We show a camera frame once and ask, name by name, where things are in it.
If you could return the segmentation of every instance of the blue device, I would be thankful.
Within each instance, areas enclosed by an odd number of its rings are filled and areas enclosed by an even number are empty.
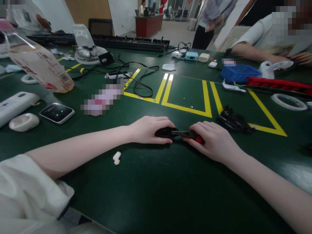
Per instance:
[[[198,59],[198,53],[196,52],[186,52],[185,55],[185,60],[190,60],[190,61],[197,61]]]

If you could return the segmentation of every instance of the black chair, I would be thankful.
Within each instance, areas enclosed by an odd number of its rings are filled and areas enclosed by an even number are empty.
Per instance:
[[[182,21],[187,20],[188,15],[189,15],[188,12],[189,12],[188,10],[183,11]]]
[[[169,14],[169,10],[165,9],[165,15],[166,15],[166,19],[167,21],[170,21],[170,14]]]
[[[175,20],[177,21],[177,20],[179,20],[179,18],[182,16],[182,10],[178,10],[178,12],[176,13],[176,18],[175,18]]]
[[[113,21],[111,19],[89,19],[91,35],[113,36]]]

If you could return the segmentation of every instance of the plastic bottle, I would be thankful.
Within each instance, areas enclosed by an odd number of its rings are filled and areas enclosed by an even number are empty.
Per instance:
[[[16,33],[6,19],[0,19],[0,31],[6,37],[11,60],[44,88],[57,93],[67,93],[74,88],[74,81],[50,51]]]

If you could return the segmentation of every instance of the chair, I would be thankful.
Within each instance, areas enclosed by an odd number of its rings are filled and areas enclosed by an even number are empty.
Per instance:
[[[183,11],[182,21],[187,20],[188,15],[189,15],[188,12],[189,12],[188,10],[184,10],[184,11]]]
[[[111,19],[89,19],[91,35],[113,36],[113,21]]]
[[[165,20],[170,21],[170,13],[168,9],[165,9],[165,15],[166,15]]]
[[[227,49],[232,48],[233,44],[238,41],[251,27],[235,26],[222,44],[217,48],[218,52],[226,52]]]
[[[182,10],[178,10],[178,12],[176,13],[176,18],[175,21],[177,21],[177,19],[179,20],[179,18],[182,16]]]

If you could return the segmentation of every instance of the bottle cap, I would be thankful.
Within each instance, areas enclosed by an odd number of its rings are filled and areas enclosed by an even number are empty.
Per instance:
[[[10,31],[13,30],[13,25],[6,19],[0,19],[0,31]]]

